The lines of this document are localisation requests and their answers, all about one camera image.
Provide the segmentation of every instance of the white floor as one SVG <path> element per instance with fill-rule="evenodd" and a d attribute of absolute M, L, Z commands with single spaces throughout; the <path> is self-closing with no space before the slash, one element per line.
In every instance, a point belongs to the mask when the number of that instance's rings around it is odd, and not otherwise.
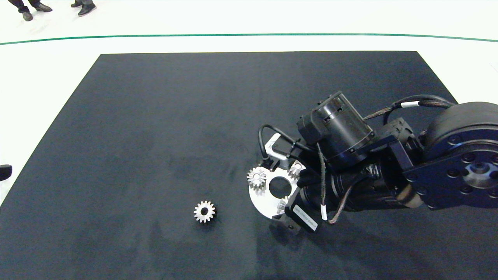
<path fill-rule="evenodd" d="M 95 0 L 98 9 L 81 18 L 70 0 L 42 2 L 54 11 L 31 9 L 34 20 L 25 22 L 14 6 L 0 1 L 0 116 L 7 120 L 1 122 L 0 164 L 14 168 L 12 177 L 0 182 L 0 202 L 102 53 L 415 50 L 458 102 L 498 104 L 494 0 Z M 355 35 L 74 38 L 241 33 Z M 359 35 L 367 33 L 390 35 Z M 65 37 L 73 38 L 5 44 Z"/>

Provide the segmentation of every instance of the black mat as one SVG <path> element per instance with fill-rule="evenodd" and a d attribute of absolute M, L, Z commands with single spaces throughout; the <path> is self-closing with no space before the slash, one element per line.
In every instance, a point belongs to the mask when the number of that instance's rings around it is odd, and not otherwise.
<path fill-rule="evenodd" d="M 100 56 L 2 205 L 0 278 L 495 279 L 493 209 L 269 229 L 246 185 L 256 130 L 297 137 L 297 118 L 337 90 L 362 115 L 413 94 L 453 100 L 416 52 Z M 404 114 L 420 131 L 437 112 Z M 209 226 L 193 217 L 201 200 L 219 210 Z"/>

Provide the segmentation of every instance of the black shoe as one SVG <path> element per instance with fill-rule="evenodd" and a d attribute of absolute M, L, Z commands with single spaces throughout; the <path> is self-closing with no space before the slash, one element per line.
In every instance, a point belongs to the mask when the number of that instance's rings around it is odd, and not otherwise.
<path fill-rule="evenodd" d="M 42 3 L 40 3 L 40 5 L 38 5 L 38 7 L 36 7 L 36 10 L 37 11 L 42 11 L 42 12 L 50 12 L 52 11 L 52 8 L 47 6 L 47 5 L 44 5 Z"/>
<path fill-rule="evenodd" d="M 28 12 L 28 11 L 23 12 L 23 13 L 22 13 L 22 17 L 23 17 L 23 18 L 24 18 L 24 20 L 26 20 L 26 21 L 31 21 L 31 20 L 33 20 L 33 16 L 32 16 L 32 15 L 31 15 L 31 13 L 30 13 L 30 12 Z"/>
<path fill-rule="evenodd" d="M 74 3 L 71 4 L 71 8 L 77 8 L 81 6 L 83 6 L 83 2 L 74 1 Z"/>
<path fill-rule="evenodd" d="M 78 16 L 84 16 L 89 12 L 95 10 L 96 8 L 97 6 L 95 6 L 95 4 L 83 5 L 83 8 L 81 8 L 81 11 L 78 13 Z"/>

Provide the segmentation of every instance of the small gear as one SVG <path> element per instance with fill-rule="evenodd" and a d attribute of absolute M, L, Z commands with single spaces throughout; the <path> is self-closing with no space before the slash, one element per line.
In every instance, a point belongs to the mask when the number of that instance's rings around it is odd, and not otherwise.
<path fill-rule="evenodd" d="M 215 206 L 211 203 L 211 201 L 201 201 L 201 203 L 197 203 L 197 207 L 195 207 L 195 220 L 199 221 L 199 223 L 209 222 L 212 218 L 214 218 Z"/>
<path fill-rule="evenodd" d="M 263 189 L 266 182 L 266 173 L 261 166 L 255 167 L 248 172 L 247 175 L 249 187 L 254 190 Z"/>
<path fill-rule="evenodd" d="M 282 214 L 285 211 L 285 206 L 289 202 L 289 197 L 286 195 L 282 198 L 277 205 L 277 214 Z"/>
<path fill-rule="evenodd" d="M 297 179 L 299 177 L 299 173 L 305 169 L 304 165 L 296 160 L 289 169 L 289 176 L 293 179 Z"/>

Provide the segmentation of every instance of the bolt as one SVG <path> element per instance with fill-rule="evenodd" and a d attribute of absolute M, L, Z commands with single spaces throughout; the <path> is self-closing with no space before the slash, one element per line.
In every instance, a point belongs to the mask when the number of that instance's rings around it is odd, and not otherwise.
<path fill-rule="evenodd" d="M 436 202 L 435 200 L 430 200 L 429 202 L 427 202 L 427 206 L 428 206 L 429 208 L 434 209 L 434 208 L 437 208 L 437 207 L 438 207 L 438 204 L 437 204 L 437 202 Z"/>
<path fill-rule="evenodd" d="M 473 154 L 473 153 L 466 153 L 465 155 L 462 156 L 462 160 L 464 162 L 472 162 L 474 161 L 474 159 L 476 159 L 476 155 Z"/>
<path fill-rule="evenodd" d="M 490 190 L 488 194 L 490 198 L 498 198 L 498 189 Z"/>
<path fill-rule="evenodd" d="M 446 173 L 452 178 L 458 177 L 458 175 L 460 175 L 460 172 L 454 168 L 449 169 Z"/>
<path fill-rule="evenodd" d="M 460 189 L 460 192 L 463 193 L 463 194 L 469 194 L 472 192 L 472 187 L 471 186 L 463 186 L 461 189 Z"/>
<path fill-rule="evenodd" d="M 420 195 L 426 195 L 427 194 L 427 189 L 425 187 L 419 187 L 417 189 L 417 193 Z"/>
<path fill-rule="evenodd" d="M 462 141 L 462 138 L 459 136 L 459 135 L 451 135 L 449 138 L 448 138 L 448 143 L 450 143 L 451 145 L 455 145 L 455 144 L 458 144 Z"/>
<path fill-rule="evenodd" d="M 410 182 L 414 182 L 418 179 L 418 176 L 415 173 L 410 173 L 406 176 L 406 179 Z"/>

